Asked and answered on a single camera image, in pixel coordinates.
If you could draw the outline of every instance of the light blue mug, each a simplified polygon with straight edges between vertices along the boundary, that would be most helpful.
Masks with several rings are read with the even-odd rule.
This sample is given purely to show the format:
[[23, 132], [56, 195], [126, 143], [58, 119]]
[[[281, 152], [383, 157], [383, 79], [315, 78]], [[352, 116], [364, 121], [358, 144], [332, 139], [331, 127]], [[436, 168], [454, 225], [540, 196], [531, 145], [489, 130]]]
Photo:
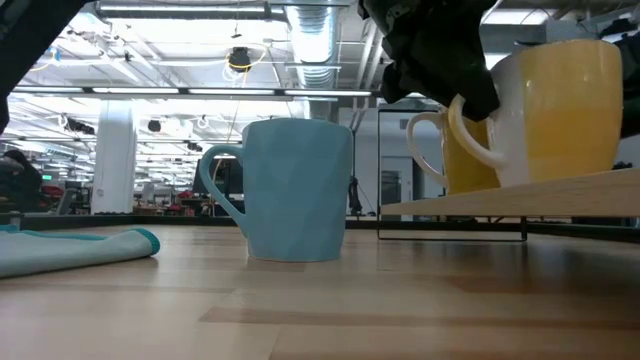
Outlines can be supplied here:
[[[340, 258], [352, 165], [349, 129], [327, 121], [251, 123], [244, 147], [214, 146], [200, 161], [202, 182], [231, 215], [258, 259], [307, 262]], [[243, 167], [245, 214], [209, 178], [216, 155]]]

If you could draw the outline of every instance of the mug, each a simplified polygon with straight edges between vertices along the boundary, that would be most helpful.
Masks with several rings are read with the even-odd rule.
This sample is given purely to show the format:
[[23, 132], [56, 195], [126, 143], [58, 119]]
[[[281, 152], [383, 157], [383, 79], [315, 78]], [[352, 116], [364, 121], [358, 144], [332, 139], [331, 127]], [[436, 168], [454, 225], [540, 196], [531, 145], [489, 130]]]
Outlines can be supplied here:
[[[446, 113], [421, 113], [409, 120], [407, 125], [407, 142], [413, 159], [418, 166], [435, 180], [438, 184], [448, 190], [449, 195], [462, 194], [500, 187], [496, 172], [493, 168], [484, 165], [471, 156], [453, 137], [451, 128], [447, 123]], [[413, 129], [420, 121], [432, 122], [441, 133], [440, 142], [442, 146], [442, 157], [445, 175], [439, 173], [429, 165], [416, 146], [413, 139]], [[465, 119], [466, 128], [473, 138], [480, 144], [486, 146], [487, 126], [486, 121], [473, 122]]]
[[491, 69], [500, 108], [487, 118], [489, 149], [462, 119], [449, 125], [465, 150], [496, 169], [501, 186], [609, 171], [622, 126], [622, 59], [615, 45], [572, 40], [510, 55]]
[[[200, 161], [207, 190], [238, 224], [249, 255], [262, 260], [326, 261], [340, 257], [345, 232], [352, 136], [320, 120], [273, 119], [248, 125], [243, 147], [217, 145]], [[216, 155], [243, 168], [245, 214], [209, 176]]]

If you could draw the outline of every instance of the wooden shelf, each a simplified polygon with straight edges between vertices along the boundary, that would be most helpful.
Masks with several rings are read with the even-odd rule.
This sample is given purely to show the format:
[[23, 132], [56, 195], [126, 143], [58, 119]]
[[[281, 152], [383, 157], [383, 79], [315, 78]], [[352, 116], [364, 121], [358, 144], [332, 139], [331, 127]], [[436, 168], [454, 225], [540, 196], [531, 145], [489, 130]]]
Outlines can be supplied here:
[[640, 169], [383, 205], [383, 215], [640, 216]]

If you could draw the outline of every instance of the yellow and white mug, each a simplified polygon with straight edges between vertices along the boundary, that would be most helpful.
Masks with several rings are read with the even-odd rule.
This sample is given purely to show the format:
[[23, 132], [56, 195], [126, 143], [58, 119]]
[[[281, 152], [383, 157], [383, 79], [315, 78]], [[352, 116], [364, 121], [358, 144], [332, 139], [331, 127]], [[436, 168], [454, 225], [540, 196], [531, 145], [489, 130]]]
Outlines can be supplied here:
[[[413, 129], [420, 121], [430, 121], [440, 130], [445, 175], [434, 169], [420, 155], [413, 139]], [[486, 146], [488, 144], [486, 121], [477, 123], [468, 119], [464, 121], [474, 140]], [[412, 117], [407, 125], [407, 143], [418, 166], [430, 178], [446, 188], [449, 195], [500, 187], [495, 170], [476, 160], [458, 144], [451, 134], [444, 111], [440, 113], [425, 112]]]
[[487, 121], [489, 149], [464, 125], [460, 95], [449, 125], [501, 186], [611, 170], [622, 125], [622, 59], [615, 45], [572, 40], [526, 49], [491, 70], [500, 108]]

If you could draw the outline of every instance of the white column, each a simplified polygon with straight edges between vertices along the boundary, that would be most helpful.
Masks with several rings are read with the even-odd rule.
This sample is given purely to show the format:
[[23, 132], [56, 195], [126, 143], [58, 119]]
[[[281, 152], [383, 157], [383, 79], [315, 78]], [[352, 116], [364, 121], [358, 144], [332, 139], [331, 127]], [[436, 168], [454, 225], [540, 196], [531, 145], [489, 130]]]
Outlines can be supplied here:
[[92, 214], [130, 213], [133, 210], [137, 120], [132, 101], [101, 102]]

